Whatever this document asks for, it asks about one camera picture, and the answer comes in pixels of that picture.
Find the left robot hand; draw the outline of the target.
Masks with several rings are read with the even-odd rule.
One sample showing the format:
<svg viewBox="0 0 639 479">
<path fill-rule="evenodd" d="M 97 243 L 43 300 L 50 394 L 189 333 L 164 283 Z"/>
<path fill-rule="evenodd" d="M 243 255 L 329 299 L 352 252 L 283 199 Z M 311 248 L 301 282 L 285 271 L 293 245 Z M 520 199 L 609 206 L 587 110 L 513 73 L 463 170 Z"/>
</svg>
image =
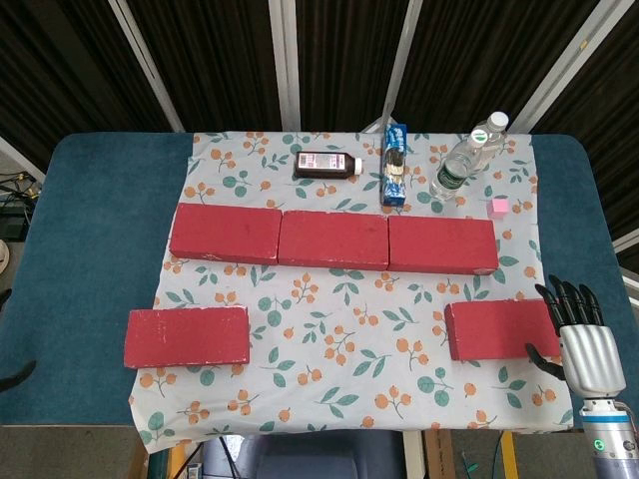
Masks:
<svg viewBox="0 0 639 479">
<path fill-rule="evenodd" d="M 0 392 L 5 392 L 24 382 L 34 371 L 36 360 L 31 360 L 17 373 L 0 379 Z"/>
</svg>

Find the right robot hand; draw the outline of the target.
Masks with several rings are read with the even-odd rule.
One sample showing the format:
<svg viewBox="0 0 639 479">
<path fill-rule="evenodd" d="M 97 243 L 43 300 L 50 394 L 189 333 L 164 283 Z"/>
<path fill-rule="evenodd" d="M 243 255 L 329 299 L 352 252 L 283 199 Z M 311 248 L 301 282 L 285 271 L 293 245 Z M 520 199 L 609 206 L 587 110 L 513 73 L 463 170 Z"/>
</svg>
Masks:
<svg viewBox="0 0 639 479">
<path fill-rule="evenodd" d="M 562 363 L 545 359 L 532 343 L 525 345 L 528 358 L 584 399 L 617 396 L 626 388 L 626 379 L 615 337 L 604 323 L 596 295 L 587 285 L 574 285 L 554 274 L 549 281 L 549 286 L 538 283 L 535 289 L 559 340 Z"/>
</svg>

